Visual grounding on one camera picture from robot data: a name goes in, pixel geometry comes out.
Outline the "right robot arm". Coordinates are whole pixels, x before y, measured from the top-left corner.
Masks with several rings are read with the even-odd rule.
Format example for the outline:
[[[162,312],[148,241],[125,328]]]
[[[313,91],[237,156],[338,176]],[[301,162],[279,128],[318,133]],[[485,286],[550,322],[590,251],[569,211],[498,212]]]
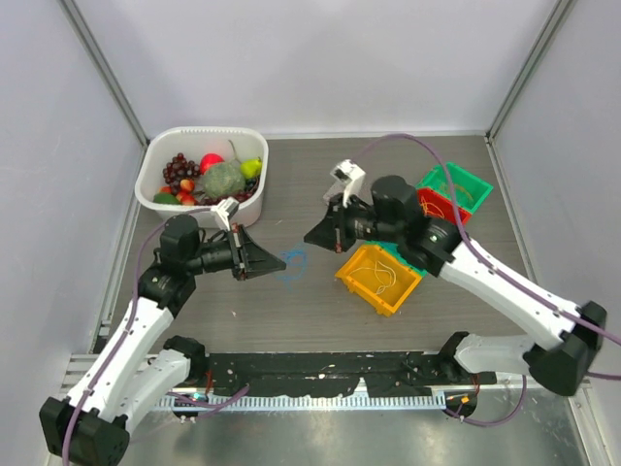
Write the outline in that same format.
[[[529,376],[557,395],[577,392],[603,345],[602,306],[579,306],[545,291],[486,252],[462,227],[426,216],[415,187],[399,176],[375,180],[371,195],[370,203],[347,191],[332,196],[305,243],[336,253],[359,240],[391,243],[408,264],[466,289],[524,332],[453,334],[438,360],[444,380],[460,383],[470,374],[502,372]]]

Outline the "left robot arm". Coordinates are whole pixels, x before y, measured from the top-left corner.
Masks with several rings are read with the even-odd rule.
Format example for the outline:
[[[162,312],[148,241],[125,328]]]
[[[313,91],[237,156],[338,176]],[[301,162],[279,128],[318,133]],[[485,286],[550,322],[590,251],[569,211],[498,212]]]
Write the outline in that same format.
[[[285,270],[239,224],[207,237],[191,215],[174,216],[154,230],[159,246],[137,271],[122,323],[61,400],[50,397],[39,418],[49,452],[65,465],[116,465],[155,403],[179,384],[199,385],[209,370],[204,345],[175,337],[146,369],[140,366],[173,323],[203,273],[231,272],[244,281]]]

